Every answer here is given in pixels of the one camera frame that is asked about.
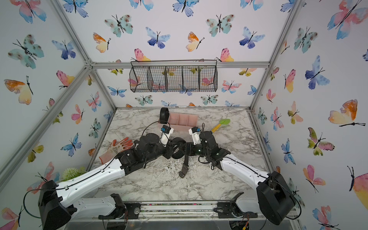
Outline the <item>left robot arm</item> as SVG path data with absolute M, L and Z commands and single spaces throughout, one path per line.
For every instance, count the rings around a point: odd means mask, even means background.
M 83 215 L 98 216 L 103 220 L 127 218 L 127 207 L 117 194 L 91 202 L 83 202 L 82 197 L 110 181 L 145 168 L 147 163 L 160 156 L 171 158 L 175 148 L 184 142 L 181 138 L 169 139 L 166 134 L 149 133 L 136 140 L 130 149 L 94 170 L 59 184 L 53 180 L 46 182 L 39 189 L 38 200 L 42 228 L 57 230 Z

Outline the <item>black belt coil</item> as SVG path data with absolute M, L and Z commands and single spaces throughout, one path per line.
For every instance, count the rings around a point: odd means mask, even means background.
M 172 158 L 180 159 L 184 157 L 184 163 L 182 165 L 181 171 L 179 172 L 179 176 L 181 178 L 185 178 L 189 170 L 190 144 L 179 137 L 174 138 L 171 144 L 173 148 Z

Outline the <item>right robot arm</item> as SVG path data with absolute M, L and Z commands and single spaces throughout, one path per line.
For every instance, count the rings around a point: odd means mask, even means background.
M 259 170 L 239 160 L 230 151 L 219 147 L 211 131 L 201 131 L 198 127 L 189 129 L 192 142 L 187 144 L 185 156 L 205 158 L 204 164 L 211 169 L 218 168 L 236 176 L 251 187 L 257 195 L 256 203 L 263 216 L 271 223 L 279 225 L 299 202 L 290 190 L 283 176 L 274 171 Z

